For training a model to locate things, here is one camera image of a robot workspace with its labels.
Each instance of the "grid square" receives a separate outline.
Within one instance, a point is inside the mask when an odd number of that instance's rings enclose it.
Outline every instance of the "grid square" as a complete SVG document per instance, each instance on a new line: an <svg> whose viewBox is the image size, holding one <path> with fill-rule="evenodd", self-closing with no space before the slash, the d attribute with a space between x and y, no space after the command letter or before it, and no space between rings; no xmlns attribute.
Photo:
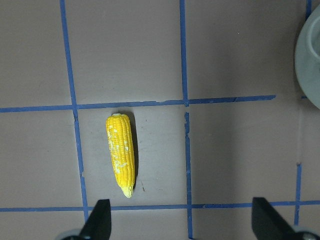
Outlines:
<svg viewBox="0 0 320 240"><path fill-rule="evenodd" d="M112 240L188 239L185 209L112 211L111 218Z"/></svg>
<svg viewBox="0 0 320 240"><path fill-rule="evenodd" d="M182 99L178 0L66 2L79 104Z"/></svg>
<svg viewBox="0 0 320 240"><path fill-rule="evenodd" d="M80 207L72 111L0 114L0 206Z"/></svg>
<svg viewBox="0 0 320 240"><path fill-rule="evenodd" d="M189 98L300 92L294 50L306 1L188 0L185 8Z"/></svg>
<svg viewBox="0 0 320 240"><path fill-rule="evenodd" d="M289 223L294 222L295 207L281 206L275 209ZM256 240L251 228L251 208L193 209L193 238Z"/></svg>
<svg viewBox="0 0 320 240"><path fill-rule="evenodd" d="M315 231L317 234L320 233L320 206L300 206L299 211L299 226L308 228Z"/></svg>
<svg viewBox="0 0 320 240"><path fill-rule="evenodd" d="M88 204L101 198L112 206L186 204L184 111L183 106L80 110ZM113 113L135 118L138 175L130 199L118 187L111 163L105 122Z"/></svg>
<svg viewBox="0 0 320 240"><path fill-rule="evenodd" d="M320 111L308 99L300 101L299 159L302 162L301 200L320 199Z"/></svg>
<svg viewBox="0 0 320 240"><path fill-rule="evenodd" d="M192 105L192 203L294 201L297 127L293 99Z"/></svg>
<svg viewBox="0 0 320 240"><path fill-rule="evenodd" d="M69 105L59 1L3 1L0 107Z"/></svg>
<svg viewBox="0 0 320 240"><path fill-rule="evenodd" d="M82 211L0 212L1 238L6 240L55 240L61 233L81 229L83 224Z"/></svg>

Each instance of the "black object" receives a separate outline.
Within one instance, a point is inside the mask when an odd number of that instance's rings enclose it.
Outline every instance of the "black object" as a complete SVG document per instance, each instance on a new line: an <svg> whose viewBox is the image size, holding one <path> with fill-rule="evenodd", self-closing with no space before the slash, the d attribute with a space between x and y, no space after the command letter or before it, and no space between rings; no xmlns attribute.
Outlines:
<svg viewBox="0 0 320 240"><path fill-rule="evenodd" d="M258 240L320 240L312 232L296 232L264 197L252 200L251 225Z"/></svg>
<svg viewBox="0 0 320 240"><path fill-rule="evenodd" d="M98 200L79 236L68 236L62 240L109 240L111 234L110 200Z"/></svg>

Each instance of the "corn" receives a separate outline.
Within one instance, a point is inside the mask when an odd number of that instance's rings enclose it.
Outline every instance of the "corn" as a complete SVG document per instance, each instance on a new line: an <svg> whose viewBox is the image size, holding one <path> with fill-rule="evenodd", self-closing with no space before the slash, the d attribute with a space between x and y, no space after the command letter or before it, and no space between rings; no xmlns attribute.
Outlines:
<svg viewBox="0 0 320 240"><path fill-rule="evenodd" d="M135 156L129 117L113 114L105 122L115 180L127 198L135 184Z"/></svg>

